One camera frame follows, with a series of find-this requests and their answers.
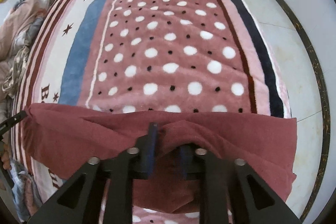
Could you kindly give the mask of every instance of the red cloth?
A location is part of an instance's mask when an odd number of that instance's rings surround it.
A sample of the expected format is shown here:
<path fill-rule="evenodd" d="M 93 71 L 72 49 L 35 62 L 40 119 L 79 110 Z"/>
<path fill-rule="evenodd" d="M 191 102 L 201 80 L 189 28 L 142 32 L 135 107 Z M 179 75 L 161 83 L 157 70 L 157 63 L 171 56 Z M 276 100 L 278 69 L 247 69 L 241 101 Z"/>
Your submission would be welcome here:
<path fill-rule="evenodd" d="M 199 209 L 198 182 L 177 176 L 171 153 L 191 142 L 221 158 L 245 159 L 283 200 L 296 178 L 295 118 L 229 112 L 110 114 L 58 104 L 32 104 L 25 110 L 24 149 L 62 179 L 92 156 L 102 160 L 117 156 L 147 134 L 150 122 L 158 122 L 154 173 L 149 180 L 135 180 L 135 206 L 166 213 Z"/>

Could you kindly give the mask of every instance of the silver bolt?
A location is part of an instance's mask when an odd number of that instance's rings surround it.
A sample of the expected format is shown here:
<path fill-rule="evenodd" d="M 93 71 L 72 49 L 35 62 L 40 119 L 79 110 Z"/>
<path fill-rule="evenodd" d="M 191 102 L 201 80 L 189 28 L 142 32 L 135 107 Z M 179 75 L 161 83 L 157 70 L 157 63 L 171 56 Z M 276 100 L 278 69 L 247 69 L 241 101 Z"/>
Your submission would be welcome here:
<path fill-rule="evenodd" d="M 131 155 L 135 155 L 135 154 L 139 153 L 139 151 L 140 150 L 137 147 L 131 147 L 131 148 L 127 149 L 127 153 L 129 153 Z"/>
<path fill-rule="evenodd" d="M 100 162 L 100 159 L 97 157 L 92 157 L 87 161 L 89 164 L 96 165 Z"/>
<path fill-rule="evenodd" d="M 197 148 L 195 150 L 195 153 L 200 156 L 204 156 L 208 151 L 204 148 Z"/>
<path fill-rule="evenodd" d="M 246 164 L 246 161 L 244 161 L 243 159 L 236 159 L 235 164 L 239 166 L 243 166 Z"/>

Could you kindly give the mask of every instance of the triangular cutout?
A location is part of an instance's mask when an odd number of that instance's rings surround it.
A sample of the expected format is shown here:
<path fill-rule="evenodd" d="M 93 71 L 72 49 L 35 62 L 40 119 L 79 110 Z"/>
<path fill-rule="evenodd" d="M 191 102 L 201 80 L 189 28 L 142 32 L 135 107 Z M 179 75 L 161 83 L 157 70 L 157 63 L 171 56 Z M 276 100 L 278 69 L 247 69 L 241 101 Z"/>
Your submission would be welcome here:
<path fill-rule="evenodd" d="M 65 193 L 58 199 L 57 203 L 63 206 L 66 206 L 71 209 L 75 209 L 81 191 L 85 183 L 85 174 L 82 174 L 74 183 L 71 185 Z"/>
<path fill-rule="evenodd" d="M 274 205 L 274 199 L 259 185 L 253 176 L 248 175 L 247 182 L 250 185 L 254 204 L 258 210 Z"/>

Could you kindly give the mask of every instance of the star print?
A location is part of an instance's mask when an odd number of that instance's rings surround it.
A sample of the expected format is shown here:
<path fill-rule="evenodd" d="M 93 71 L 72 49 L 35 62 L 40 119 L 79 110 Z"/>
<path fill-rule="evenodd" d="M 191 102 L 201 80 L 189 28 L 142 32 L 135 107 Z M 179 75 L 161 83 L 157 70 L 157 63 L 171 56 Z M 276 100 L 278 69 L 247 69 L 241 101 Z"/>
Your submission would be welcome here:
<path fill-rule="evenodd" d="M 57 99 L 59 98 L 59 96 L 58 96 L 58 92 L 57 93 L 55 93 L 55 96 L 54 96 L 54 102 L 57 102 Z"/>
<path fill-rule="evenodd" d="M 67 28 L 66 28 L 65 30 L 63 30 L 63 32 L 64 32 L 63 35 L 68 34 L 68 31 L 69 31 L 70 29 L 72 29 L 72 25 L 73 25 L 73 23 L 72 23 L 71 25 L 68 24 Z"/>

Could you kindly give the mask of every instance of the polka dot blanket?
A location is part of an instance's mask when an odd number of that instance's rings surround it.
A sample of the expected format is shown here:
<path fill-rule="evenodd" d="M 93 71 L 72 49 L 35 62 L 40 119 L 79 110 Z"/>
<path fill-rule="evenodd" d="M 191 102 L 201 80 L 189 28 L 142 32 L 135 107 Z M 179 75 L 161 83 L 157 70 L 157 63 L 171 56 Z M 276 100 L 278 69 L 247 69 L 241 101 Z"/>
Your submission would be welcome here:
<path fill-rule="evenodd" d="M 56 0 L 13 102 L 112 113 L 243 112 L 290 118 L 272 50 L 243 0 Z M 18 124 L 14 159 L 34 176 L 45 202 L 62 181 L 28 156 Z M 165 219 L 139 208 L 134 222 Z"/>

